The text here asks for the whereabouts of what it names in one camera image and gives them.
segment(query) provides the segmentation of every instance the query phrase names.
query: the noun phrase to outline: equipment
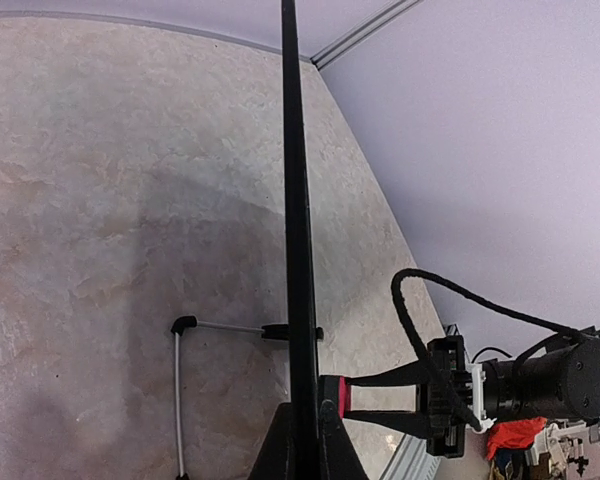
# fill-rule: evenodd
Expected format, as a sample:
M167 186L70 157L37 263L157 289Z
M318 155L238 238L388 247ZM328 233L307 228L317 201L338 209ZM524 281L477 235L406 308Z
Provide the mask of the equipment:
M282 0L284 171L291 402L278 407L250 480L364 480L366 476L343 419L384 425L427 440L432 455L460 457L469 425L484 432L493 421L544 416L600 418L600 338L496 305L438 275L399 271L391 282L398 319L418 357L389 372L359 378L318 376L311 226L294 0ZM427 346L418 335L401 292L406 278L437 283L468 300L555 335L511 361L466 364L461 336ZM180 476L184 473L180 426L179 337L195 317L176 321L176 415ZM548 353L533 357L542 348ZM417 386L417 411L352 411L351 387Z

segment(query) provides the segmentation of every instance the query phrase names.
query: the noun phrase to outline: metal rod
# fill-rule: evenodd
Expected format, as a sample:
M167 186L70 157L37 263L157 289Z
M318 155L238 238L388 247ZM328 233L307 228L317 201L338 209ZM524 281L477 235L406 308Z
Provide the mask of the metal rod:
M309 186L294 0L282 0L284 190L294 478L320 478Z
M175 389L176 389L176 444L178 447L178 470L180 477L184 477L184 452L182 450L182 414L180 412L180 335L174 335L176 339L175 355Z
M256 327L241 327L239 325L223 325L221 323L198 322L198 326L202 328L211 328L214 330L230 330L232 332L255 333L262 334L263 330Z

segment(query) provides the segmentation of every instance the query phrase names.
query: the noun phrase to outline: beige floor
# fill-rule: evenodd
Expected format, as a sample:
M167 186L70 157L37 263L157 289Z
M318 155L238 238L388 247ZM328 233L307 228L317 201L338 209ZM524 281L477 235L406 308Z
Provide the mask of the beige floor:
M303 67L323 372L413 359L389 297L412 259ZM0 479L175 476L173 319L285 319L280 58L104 23L0 19ZM442 330L405 287L423 336ZM244 478L287 398L284 345L183 341L193 479ZM360 395L413 406L411 392ZM348 424L378 477L399 441Z

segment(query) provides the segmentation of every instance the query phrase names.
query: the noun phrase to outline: red and black object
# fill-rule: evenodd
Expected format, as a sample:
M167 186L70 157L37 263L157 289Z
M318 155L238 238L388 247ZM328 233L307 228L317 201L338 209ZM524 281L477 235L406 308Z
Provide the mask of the red and black object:
M428 344L429 354L445 379L451 381L456 393L470 404L471 375L465 370L462 337L435 339ZM455 415L448 394L430 381L423 363L416 361L387 372L365 377L322 375L319 382L322 400L338 407L342 419L375 423L408 435L427 440L427 452L448 458L464 454L466 424ZM415 412L403 410L352 410L352 387L416 386Z

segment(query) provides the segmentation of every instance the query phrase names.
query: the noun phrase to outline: silver metal rod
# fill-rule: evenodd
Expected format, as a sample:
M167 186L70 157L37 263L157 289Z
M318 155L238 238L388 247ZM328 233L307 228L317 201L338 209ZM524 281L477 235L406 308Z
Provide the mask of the silver metal rod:
M222 325L220 323L198 322L198 326L202 328L212 328L214 330L230 330L232 332L255 333L262 334L261 328L256 327L240 327L238 325Z
M176 339L175 355L175 384L176 384L176 443L178 446L178 470L180 476L184 476L184 452L182 450L182 417L180 412L180 335L174 335Z

